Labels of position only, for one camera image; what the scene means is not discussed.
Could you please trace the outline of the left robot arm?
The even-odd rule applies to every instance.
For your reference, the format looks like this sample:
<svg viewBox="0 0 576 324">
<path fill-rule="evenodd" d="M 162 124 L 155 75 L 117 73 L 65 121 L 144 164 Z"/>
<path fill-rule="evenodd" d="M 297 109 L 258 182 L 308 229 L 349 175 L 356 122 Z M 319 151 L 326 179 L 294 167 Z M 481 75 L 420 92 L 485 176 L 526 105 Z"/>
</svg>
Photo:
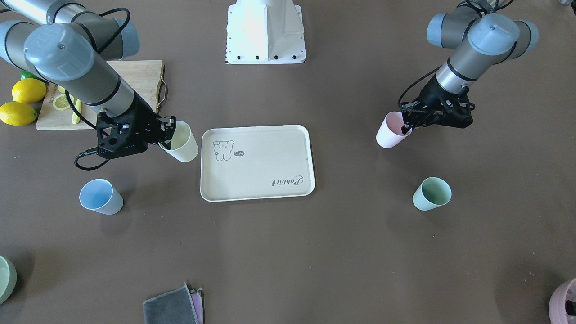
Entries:
<svg viewBox="0 0 576 324">
<path fill-rule="evenodd" d="M 475 105 L 468 93 L 473 83 L 494 64 L 530 53 L 539 41 L 535 24 L 498 13 L 495 0 L 463 0 L 452 13 L 434 16 L 427 28 L 430 44 L 453 53 L 429 73 L 431 78 L 416 99 L 398 102 L 404 135 L 434 124 L 471 125 Z"/>
</svg>

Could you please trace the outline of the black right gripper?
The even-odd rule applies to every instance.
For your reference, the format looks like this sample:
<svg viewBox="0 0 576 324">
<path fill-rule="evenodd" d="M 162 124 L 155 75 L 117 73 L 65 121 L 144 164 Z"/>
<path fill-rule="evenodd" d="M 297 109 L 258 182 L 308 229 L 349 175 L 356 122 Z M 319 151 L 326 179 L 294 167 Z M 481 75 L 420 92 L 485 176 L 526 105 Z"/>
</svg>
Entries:
<svg viewBox="0 0 576 324">
<path fill-rule="evenodd" d="M 148 149 L 148 144 L 158 144 L 171 150 L 176 131 L 175 116 L 161 117 L 148 103 L 135 94 L 128 110 L 117 117 L 100 111 L 95 129 L 99 136 L 97 154 L 114 159 L 138 154 Z"/>
</svg>

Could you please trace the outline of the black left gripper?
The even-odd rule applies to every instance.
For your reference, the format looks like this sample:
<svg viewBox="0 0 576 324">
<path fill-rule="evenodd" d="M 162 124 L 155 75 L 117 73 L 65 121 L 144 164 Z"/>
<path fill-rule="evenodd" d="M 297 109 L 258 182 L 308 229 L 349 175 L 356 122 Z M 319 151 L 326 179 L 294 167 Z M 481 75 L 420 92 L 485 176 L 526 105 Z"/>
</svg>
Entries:
<svg viewBox="0 0 576 324">
<path fill-rule="evenodd" d="M 402 135 L 409 135 L 413 129 L 430 125 L 464 129 L 473 123 L 471 111 L 475 109 L 468 99 L 470 89 L 467 83 L 455 90 L 446 91 L 435 77 L 422 88 L 419 96 L 411 102 L 400 102 L 403 125 Z"/>
</svg>

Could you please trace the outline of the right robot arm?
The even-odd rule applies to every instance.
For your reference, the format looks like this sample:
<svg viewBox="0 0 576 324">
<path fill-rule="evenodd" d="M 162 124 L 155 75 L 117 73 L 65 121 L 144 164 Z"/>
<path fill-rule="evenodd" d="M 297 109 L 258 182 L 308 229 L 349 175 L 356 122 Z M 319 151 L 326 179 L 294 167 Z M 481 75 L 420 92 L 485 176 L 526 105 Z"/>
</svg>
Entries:
<svg viewBox="0 0 576 324">
<path fill-rule="evenodd" d="M 176 119 L 161 117 L 109 65 L 138 53 L 130 17 L 107 18 L 74 0 L 3 0 L 28 21 L 1 24 L 1 57 L 71 92 L 97 114 L 98 144 L 84 156 L 104 160 L 171 147 Z"/>
</svg>

